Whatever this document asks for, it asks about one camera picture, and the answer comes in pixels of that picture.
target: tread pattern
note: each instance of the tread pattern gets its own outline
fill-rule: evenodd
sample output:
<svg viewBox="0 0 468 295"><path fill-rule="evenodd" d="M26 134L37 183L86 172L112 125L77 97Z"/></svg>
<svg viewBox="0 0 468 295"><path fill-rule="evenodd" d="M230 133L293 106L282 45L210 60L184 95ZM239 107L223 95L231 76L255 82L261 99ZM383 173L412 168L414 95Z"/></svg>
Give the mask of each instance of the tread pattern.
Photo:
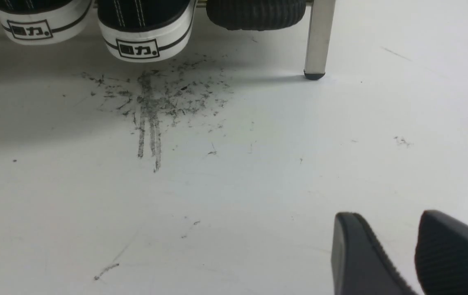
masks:
<svg viewBox="0 0 468 295"><path fill-rule="evenodd" d="M468 294L468 226L439 211L421 217L416 273L428 295Z"/></svg>
<svg viewBox="0 0 468 295"><path fill-rule="evenodd" d="M228 30L279 30L305 15L305 0L208 0L207 15Z"/></svg>
<svg viewBox="0 0 468 295"><path fill-rule="evenodd" d="M386 271L389 273L389 276L401 289L401 292L404 295L416 295L416 292L414 292L409 284L407 284L406 280L400 275L393 262L389 259L387 253L385 253L384 247L382 247L382 244L376 237L376 234L374 233L369 223L365 220L365 218L363 218L363 216L359 215L358 213L354 213L354 217L356 217L361 226L363 226L371 247L373 248L374 252L376 252L376 255L384 265Z"/></svg>

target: white rubber sole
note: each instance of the white rubber sole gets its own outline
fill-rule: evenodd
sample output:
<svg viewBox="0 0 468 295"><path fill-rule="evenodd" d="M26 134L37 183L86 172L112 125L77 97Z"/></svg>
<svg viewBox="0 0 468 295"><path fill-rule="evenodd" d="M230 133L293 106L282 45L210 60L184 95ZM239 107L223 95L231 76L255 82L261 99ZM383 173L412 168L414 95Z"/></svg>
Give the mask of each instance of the white rubber sole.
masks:
<svg viewBox="0 0 468 295"><path fill-rule="evenodd" d="M189 42L197 0L191 0L183 14L171 24L146 32L122 32L99 21L110 53L129 62L154 62L171 58Z"/></svg>
<svg viewBox="0 0 468 295"><path fill-rule="evenodd" d="M12 14L0 10L6 36L23 45L62 42L79 34L86 26L92 0L73 0L53 11L36 14Z"/></svg>

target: white stitching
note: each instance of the white stitching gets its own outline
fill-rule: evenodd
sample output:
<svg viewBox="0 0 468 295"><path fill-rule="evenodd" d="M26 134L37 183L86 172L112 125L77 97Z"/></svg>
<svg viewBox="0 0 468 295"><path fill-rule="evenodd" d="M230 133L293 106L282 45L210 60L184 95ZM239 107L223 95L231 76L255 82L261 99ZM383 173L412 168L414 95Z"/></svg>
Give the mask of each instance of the white stitching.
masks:
<svg viewBox="0 0 468 295"><path fill-rule="evenodd" d="M119 25L124 27L125 22L123 20L123 13L121 13L121 4L119 3L119 0L114 0L114 6L116 7Z"/></svg>
<svg viewBox="0 0 468 295"><path fill-rule="evenodd" d="M12 6L10 0L5 0L5 3L6 3L6 6L8 6L9 9L14 9L14 7Z"/></svg>
<svg viewBox="0 0 468 295"><path fill-rule="evenodd" d="M34 4L32 3L32 0L25 0L26 6L28 6L28 9L34 9Z"/></svg>
<svg viewBox="0 0 468 295"><path fill-rule="evenodd" d="M135 0L135 2L136 2L137 17L138 18L140 18L139 13L141 12L141 18L140 18L140 21L139 21L140 22L139 25L144 27L145 26L145 16L143 15L143 6L141 5L141 0L139 0L139 7L137 7L137 0Z"/></svg>

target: black rubber foot cap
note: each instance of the black rubber foot cap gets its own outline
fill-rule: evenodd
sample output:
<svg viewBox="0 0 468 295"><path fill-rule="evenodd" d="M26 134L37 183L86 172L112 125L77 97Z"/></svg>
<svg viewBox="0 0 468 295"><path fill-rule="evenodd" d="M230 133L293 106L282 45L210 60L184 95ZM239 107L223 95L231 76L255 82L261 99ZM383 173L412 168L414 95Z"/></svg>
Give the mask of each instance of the black rubber foot cap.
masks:
<svg viewBox="0 0 468 295"><path fill-rule="evenodd" d="M305 73L305 71L303 71L303 73L305 74L305 78L309 80L313 80L313 81L320 80L325 75L325 73L308 74L308 73Z"/></svg>
<svg viewBox="0 0 468 295"><path fill-rule="evenodd" d="M279 30L298 23L306 0L208 0L207 15L227 30Z"/></svg>

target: white floor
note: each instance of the white floor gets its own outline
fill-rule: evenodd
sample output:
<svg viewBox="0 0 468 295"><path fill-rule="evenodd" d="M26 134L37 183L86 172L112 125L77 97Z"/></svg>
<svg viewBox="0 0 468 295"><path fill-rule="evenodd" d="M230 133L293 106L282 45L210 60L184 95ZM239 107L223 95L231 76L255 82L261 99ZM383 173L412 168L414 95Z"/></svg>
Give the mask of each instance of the white floor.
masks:
<svg viewBox="0 0 468 295"><path fill-rule="evenodd" d="M338 211L421 292L423 210L468 223L468 1L340 0L318 82L307 27L200 10L153 65L113 58L95 15L47 47L0 27L0 295L329 295ZM170 102L144 129L139 95Z"/></svg>

